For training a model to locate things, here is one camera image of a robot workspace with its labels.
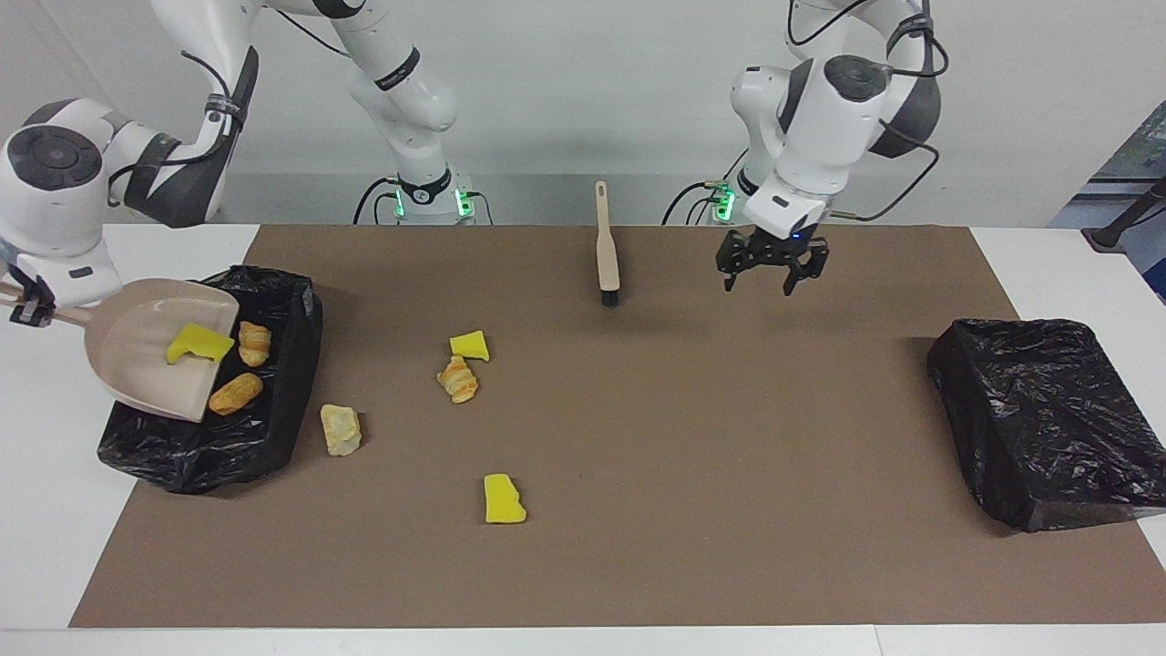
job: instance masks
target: white wall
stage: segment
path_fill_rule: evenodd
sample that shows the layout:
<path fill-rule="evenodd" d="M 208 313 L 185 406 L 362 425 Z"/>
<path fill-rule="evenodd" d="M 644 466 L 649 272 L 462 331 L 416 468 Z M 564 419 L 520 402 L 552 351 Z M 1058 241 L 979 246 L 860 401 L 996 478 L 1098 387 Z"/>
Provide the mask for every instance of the white wall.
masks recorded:
<path fill-rule="evenodd" d="M 933 140 L 943 161 L 888 221 L 1045 225 L 1166 98 L 1161 0 L 933 5 L 953 56 Z M 767 0 L 424 0 L 402 1 L 398 20 L 457 86 L 462 118 L 448 150 L 466 172 L 497 182 L 496 213 L 510 205 L 535 216 L 520 198 L 498 197 L 538 179 L 513 176 L 625 175 L 625 196 L 638 202 L 613 211 L 652 221 L 670 193 L 659 184 L 641 192 L 638 175 L 675 176 L 679 186 L 719 175 L 744 147 L 729 84 L 745 65 L 795 63 L 781 45 L 785 10 L 784 1 Z M 36 29 L 21 27 L 30 22 Z M 328 35 L 326 22 L 310 24 Z M 0 35 L 2 132 L 43 101 L 87 93 L 180 137 L 194 135 L 206 87 L 146 0 L 3 0 Z M 391 168 L 347 98 L 347 61 L 269 12 L 254 40 L 261 75 L 232 169 L 240 175 L 226 206 L 246 207 L 234 219 L 268 217 L 262 207 L 278 198 L 258 183 L 267 174 Z M 873 40 L 856 47 L 872 54 Z M 926 156 L 905 160 L 865 162 L 838 205 L 880 206 Z M 356 199 L 312 205 L 322 188 L 295 189 L 305 213 L 321 219 L 343 219 Z M 301 204 L 286 193 L 290 209 L 282 211 L 296 211 Z"/>

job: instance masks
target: croissant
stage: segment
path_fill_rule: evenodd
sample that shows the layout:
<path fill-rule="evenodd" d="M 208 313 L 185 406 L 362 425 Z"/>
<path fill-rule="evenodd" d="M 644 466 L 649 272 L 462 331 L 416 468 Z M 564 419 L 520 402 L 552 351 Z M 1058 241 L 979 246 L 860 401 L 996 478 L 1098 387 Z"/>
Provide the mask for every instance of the croissant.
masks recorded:
<path fill-rule="evenodd" d="M 272 354 L 272 332 L 250 320 L 239 322 L 239 358 L 247 367 L 260 367 Z"/>
<path fill-rule="evenodd" d="M 211 412 L 226 417 L 232 412 L 241 410 L 243 407 L 258 397 L 261 392 L 264 392 L 264 382 L 259 376 L 243 374 L 211 395 Z"/>
<path fill-rule="evenodd" d="M 478 379 L 459 355 L 449 359 L 445 371 L 437 375 L 437 382 L 445 388 L 454 403 L 465 403 L 478 393 Z"/>

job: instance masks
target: black cable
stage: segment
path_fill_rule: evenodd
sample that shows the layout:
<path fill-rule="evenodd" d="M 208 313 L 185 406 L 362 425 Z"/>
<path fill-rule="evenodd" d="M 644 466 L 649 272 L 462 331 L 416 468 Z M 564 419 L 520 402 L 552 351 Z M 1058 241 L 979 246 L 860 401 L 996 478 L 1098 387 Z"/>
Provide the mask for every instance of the black cable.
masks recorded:
<path fill-rule="evenodd" d="M 901 75 L 904 77 L 939 77 L 947 72 L 948 68 L 951 65 L 951 59 L 948 58 L 947 50 L 943 49 L 943 44 L 940 43 L 939 38 L 935 38 L 930 31 L 923 33 L 923 42 L 928 48 L 934 48 L 943 57 L 943 65 L 935 71 L 921 71 L 921 70 L 902 70 L 902 69 L 891 69 L 891 75 Z"/>
<path fill-rule="evenodd" d="M 847 5 L 847 7 L 843 8 L 841 12 L 838 12 L 834 17 L 826 21 L 826 24 L 814 30 L 814 33 L 810 34 L 808 37 L 799 40 L 794 36 L 794 26 L 793 26 L 795 1 L 796 0 L 789 0 L 789 10 L 786 14 L 786 37 L 789 40 L 789 43 L 792 45 L 805 45 L 810 41 L 814 41 L 819 36 L 821 36 L 823 31 L 830 29 L 834 26 L 834 23 L 848 16 L 851 12 L 854 12 L 858 7 L 865 5 L 866 2 L 870 2 L 870 0 L 855 0 L 850 5 Z M 925 1 L 922 9 L 923 9 L 922 14 L 928 19 L 930 19 L 932 3 L 929 1 Z M 948 58 L 948 54 L 947 50 L 943 48 L 943 44 L 940 43 L 937 38 L 935 38 L 935 34 L 930 30 L 930 28 L 923 29 L 921 31 L 923 33 L 925 47 L 934 48 L 943 57 L 943 65 L 937 71 L 912 71 L 902 69 L 891 69 L 892 75 L 901 75 L 904 77 L 939 77 L 948 71 L 948 66 L 950 65 L 951 62 Z"/>
<path fill-rule="evenodd" d="M 329 50 L 331 50 L 332 52 L 336 52 L 337 55 L 339 55 L 342 57 L 347 57 L 350 59 L 352 58 L 352 55 L 349 55 L 344 50 L 340 50 L 339 48 L 336 48 L 335 45 L 329 44 L 323 38 L 316 36 L 315 31 L 312 31 L 312 30 L 303 27 L 303 24 L 301 24 L 300 21 L 297 21 L 297 20 L 293 19 L 292 16 L 289 16 L 287 14 L 287 12 L 276 9 L 275 13 L 279 14 L 279 15 L 281 15 L 281 16 L 283 16 L 283 19 L 287 20 L 289 23 L 292 23 L 292 24 L 296 26 L 297 28 L 300 28 L 300 31 L 302 31 L 302 33 L 307 34 L 308 36 L 310 36 L 316 43 L 319 43 L 324 48 L 328 48 Z"/>
<path fill-rule="evenodd" d="M 178 54 L 182 55 L 183 57 L 190 59 L 191 62 L 195 62 L 196 64 L 203 66 L 204 69 L 209 70 L 211 72 L 211 75 L 215 76 L 215 79 L 218 80 L 219 86 L 223 87 L 223 94 L 224 96 L 230 96 L 231 94 L 231 89 L 226 85 L 226 80 L 223 79 L 223 76 L 219 73 L 219 71 L 215 70 L 215 66 L 208 64 L 205 59 L 202 59 L 202 58 L 199 58 L 199 57 L 197 57 L 195 55 L 191 55 L 190 52 L 188 52 L 185 50 L 180 50 Z"/>
<path fill-rule="evenodd" d="M 377 225 L 380 225 L 380 213 L 379 213 L 380 202 L 384 200 L 385 198 L 396 198 L 396 193 L 394 192 L 381 193 L 380 196 L 377 196 L 377 198 L 372 202 L 372 221 L 375 223 Z"/>
<path fill-rule="evenodd" d="M 1157 217 L 1158 214 L 1160 214 L 1163 212 L 1166 212 L 1166 207 L 1161 207 L 1158 211 L 1156 211 L 1154 213 L 1144 216 L 1144 217 L 1139 218 L 1138 220 L 1135 220 L 1133 223 L 1130 224 L 1130 227 L 1133 227 L 1136 225 L 1142 225 L 1143 223 L 1145 223 L 1145 221 L 1147 221 L 1147 220 Z"/>
<path fill-rule="evenodd" d="M 380 186 L 381 184 L 396 184 L 396 179 L 392 177 L 378 177 L 375 182 L 373 182 L 372 184 L 368 185 L 367 189 L 365 189 L 364 195 L 360 196 L 360 202 L 357 203 L 357 211 L 353 212 L 352 214 L 352 225 L 356 225 L 357 223 L 360 221 L 360 212 L 364 210 L 364 204 L 368 202 L 368 196 L 372 196 L 372 192 L 377 189 L 377 186 Z"/>
<path fill-rule="evenodd" d="M 687 196 L 689 192 L 696 189 L 701 189 L 703 186 L 704 186 L 703 182 L 694 182 L 688 186 L 684 186 L 684 189 L 680 193 L 676 193 L 676 197 L 672 199 L 672 204 L 668 205 L 668 211 L 663 212 L 663 220 L 660 221 L 660 225 L 668 225 L 668 217 L 672 216 L 672 210 L 676 209 L 676 205 L 680 204 L 681 198 Z"/>
<path fill-rule="evenodd" d="M 796 0 L 789 0 L 789 13 L 786 14 L 786 36 L 789 38 L 789 43 L 792 45 L 805 45 L 805 44 L 809 43 L 810 41 L 814 41 L 819 36 L 821 36 L 823 31 L 830 29 L 834 26 L 834 23 L 841 21 L 848 14 L 850 14 L 850 12 L 854 12 L 858 7 L 865 5 L 866 2 L 870 2 L 870 0 L 855 0 L 850 5 L 847 5 L 847 8 L 842 9 L 841 12 L 838 12 L 838 14 L 836 16 L 834 16 L 833 19 L 826 21 L 826 24 L 823 24 L 822 27 L 817 28 L 814 31 L 814 34 L 810 34 L 803 41 L 799 41 L 799 40 L 794 38 L 794 2 Z"/>
<path fill-rule="evenodd" d="M 918 186 L 919 183 L 922 182 L 925 177 L 927 177 L 927 174 L 930 172 L 933 168 L 935 168 L 935 164 L 937 164 L 940 162 L 940 151 L 936 150 L 933 146 L 923 143 L 922 141 L 920 141 L 918 139 L 913 139 L 911 136 L 907 136 L 902 132 L 899 132 L 898 129 L 891 127 L 891 125 L 887 124 L 885 120 L 880 119 L 879 124 L 887 132 L 890 132 L 891 134 L 894 134 L 899 139 L 902 139 L 904 141 L 906 141 L 906 142 L 908 142 L 908 143 L 911 143 L 911 144 L 913 144 L 913 146 L 915 146 L 918 148 L 922 148 L 925 150 L 927 150 L 928 153 L 930 153 L 933 155 L 932 163 L 927 164 L 927 168 L 925 168 L 923 171 L 920 172 L 918 177 L 915 177 L 914 182 L 912 182 L 911 184 L 908 184 L 907 188 L 902 190 L 902 193 L 899 193 L 898 198 L 891 200 L 891 204 L 888 204 L 887 206 L 883 207 L 883 210 L 879 211 L 878 213 L 873 213 L 871 216 L 858 216 L 858 214 L 854 214 L 854 213 L 850 213 L 850 212 L 838 212 L 838 213 L 834 214 L 834 216 L 837 216 L 838 218 L 845 218 L 848 220 L 862 220 L 862 221 L 876 220 L 878 218 L 881 218 L 888 211 L 893 210 L 895 207 L 895 205 L 899 204 L 899 202 L 901 202 L 904 198 L 906 198 L 908 193 L 911 193 L 912 191 L 914 191 L 915 186 Z"/>
<path fill-rule="evenodd" d="M 732 170 L 735 168 L 737 168 L 737 164 L 739 164 L 740 161 L 744 160 L 745 155 L 747 155 L 747 154 L 749 154 L 749 148 L 745 148 L 744 150 L 742 150 L 740 154 L 737 155 L 737 158 L 733 160 L 732 165 L 729 167 L 729 170 L 726 170 L 725 174 L 721 176 L 721 179 L 729 179 L 729 176 L 732 175 Z"/>
<path fill-rule="evenodd" d="M 721 179 L 723 182 L 728 182 L 729 181 L 729 176 L 732 175 L 733 169 L 737 168 L 737 164 L 739 164 L 742 162 L 742 160 L 745 158 L 745 155 L 747 155 L 747 154 L 749 154 L 749 148 L 745 148 L 744 150 L 740 151 L 739 155 L 737 155 L 737 158 L 733 160 L 732 164 L 729 167 L 729 170 L 726 170 L 725 174 L 721 176 Z M 712 206 L 712 199 L 716 197 L 716 195 L 717 195 L 717 191 L 716 191 L 716 189 L 714 189 L 711 192 L 709 192 L 708 197 L 704 198 L 704 200 L 705 200 L 704 202 L 704 209 L 702 209 L 701 213 L 698 213 L 696 216 L 696 224 L 697 225 L 701 225 L 702 223 L 704 223 L 704 213 L 708 212 L 709 207 Z"/>
<path fill-rule="evenodd" d="M 688 207 L 688 217 L 684 218 L 684 225 L 690 225 L 693 223 L 693 212 L 696 211 L 697 205 L 704 203 L 704 206 L 708 207 L 709 203 L 711 202 L 712 200 L 710 200 L 709 198 L 697 198 L 696 202 L 693 203 L 693 206 Z M 696 214 L 696 225 L 700 224 L 701 224 L 701 214 Z"/>
<path fill-rule="evenodd" d="M 486 218 L 490 219 L 490 225 L 494 224 L 494 212 L 490 211 L 490 198 L 487 198 L 485 193 L 482 191 L 469 191 L 465 197 L 482 198 L 482 202 L 486 204 Z"/>
<path fill-rule="evenodd" d="M 183 57 L 190 59 L 191 62 L 195 62 L 196 64 L 203 66 L 208 71 L 210 71 L 210 73 L 219 83 L 219 86 L 223 87 L 223 94 L 224 96 L 230 96 L 231 94 L 231 87 L 227 86 L 226 79 L 223 78 L 223 73 L 220 73 L 219 71 L 215 70 L 215 66 L 212 66 L 209 63 L 206 63 L 206 61 L 203 59 L 202 57 L 198 57 L 197 55 L 192 55 L 191 52 L 188 52 L 187 50 L 181 50 L 178 54 L 182 55 Z M 159 162 L 156 164 L 157 168 L 162 168 L 163 165 L 181 165 L 181 164 L 188 164 L 188 163 L 196 163 L 196 162 L 201 162 L 203 160 L 208 160 L 210 157 L 213 157 L 219 151 L 219 148 L 223 147 L 223 142 L 226 141 L 226 121 L 227 121 L 227 118 L 224 117 L 223 118 L 223 126 L 219 128 L 218 136 L 215 137 L 215 143 L 212 143 L 211 147 L 208 148 L 205 153 L 203 153 L 201 155 L 195 155 L 192 157 L 181 158 L 181 160 L 163 160 L 163 161 L 161 161 L 161 162 Z M 113 175 L 110 176 L 110 181 L 108 181 L 108 189 L 110 189 L 110 191 L 112 192 L 112 190 L 113 190 L 113 183 L 114 182 L 117 182 L 122 175 L 126 175 L 127 172 L 132 172 L 135 168 L 138 168 L 138 165 L 139 165 L 138 162 L 134 162 L 132 164 L 124 165 L 124 167 L 119 168 L 118 170 L 115 170 L 113 172 Z M 111 207 L 115 207 L 115 206 L 120 205 L 121 203 L 106 199 L 106 204 L 110 205 Z"/>

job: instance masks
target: wooden brush handle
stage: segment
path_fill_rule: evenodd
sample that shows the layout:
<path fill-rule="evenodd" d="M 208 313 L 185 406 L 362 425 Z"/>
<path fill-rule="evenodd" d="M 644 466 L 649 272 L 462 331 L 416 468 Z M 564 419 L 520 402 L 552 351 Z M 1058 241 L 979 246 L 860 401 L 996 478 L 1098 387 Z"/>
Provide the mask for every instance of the wooden brush handle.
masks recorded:
<path fill-rule="evenodd" d="M 607 212 L 607 183 L 595 183 L 595 209 L 598 214 L 599 237 L 595 241 L 595 256 L 599 268 L 599 288 L 604 291 L 619 289 L 619 260 L 616 258 L 616 240 L 611 237 L 611 214 Z"/>

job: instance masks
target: green led light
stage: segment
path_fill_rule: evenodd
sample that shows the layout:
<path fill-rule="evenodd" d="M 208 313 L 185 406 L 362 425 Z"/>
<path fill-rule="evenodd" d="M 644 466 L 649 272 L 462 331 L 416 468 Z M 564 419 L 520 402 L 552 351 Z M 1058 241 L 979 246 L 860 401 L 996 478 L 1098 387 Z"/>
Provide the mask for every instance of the green led light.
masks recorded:
<path fill-rule="evenodd" d="M 461 189 L 458 189 L 456 192 L 457 192 L 458 213 L 462 214 L 462 218 L 465 218 L 468 216 L 473 216 L 473 203 L 465 197 L 465 193 L 463 193 Z"/>
<path fill-rule="evenodd" d="M 735 202 L 737 202 L 737 192 L 728 185 L 722 186 L 717 191 L 717 207 L 712 211 L 712 216 L 721 223 L 729 223 L 732 220 L 732 205 Z"/>

